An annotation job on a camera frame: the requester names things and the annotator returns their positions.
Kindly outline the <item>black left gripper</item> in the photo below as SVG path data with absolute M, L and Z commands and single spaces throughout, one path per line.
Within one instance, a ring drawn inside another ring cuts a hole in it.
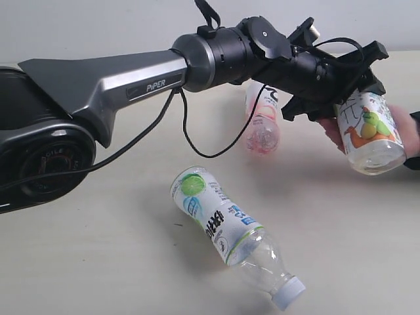
M 338 58 L 319 49 L 296 50 L 291 60 L 270 61 L 252 79 L 292 95 L 281 109 L 285 120 L 306 115 L 309 121 L 318 121 L 336 118 L 334 105 L 345 102 L 355 90 L 385 95 L 371 65 L 388 57 L 378 41 Z

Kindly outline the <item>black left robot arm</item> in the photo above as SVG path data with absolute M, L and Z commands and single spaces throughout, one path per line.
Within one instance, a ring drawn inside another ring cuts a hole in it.
M 111 143 L 117 112 L 169 91 L 201 92 L 254 79 L 291 95 L 286 120 L 332 116 L 356 90 L 385 93 L 371 65 L 383 44 L 335 57 L 320 49 L 312 18 L 283 35 L 261 16 L 233 28 L 200 26 L 165 51 L 82 60 L 34 58 L 1 68 L 1 212 L 73 190 Z

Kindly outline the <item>open bare human hand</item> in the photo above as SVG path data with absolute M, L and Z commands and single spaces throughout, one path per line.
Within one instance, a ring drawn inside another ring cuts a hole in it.
M 404 126 L 404 122 L 409 116 L 409 112 L 405 110 L 404 108 L 402 108 L 401 106 L 397 106 L 397 105 L 389 105 L 388 107 L 393 116 L 394 122 L 397 126 L 398 132 L 404 144 L 404 148 L 406 149 L 405 141 L 404 141 L 403 126 Z M 321 119 L 321 120 L 318 120 L 318 123 L 324 128 L 326 136 L 336 145 L 336 147 L 342 153 L 345 153 L 343 141 L 341 139 L 341 134 L 340 134 L 336 119 L 335 118 Z

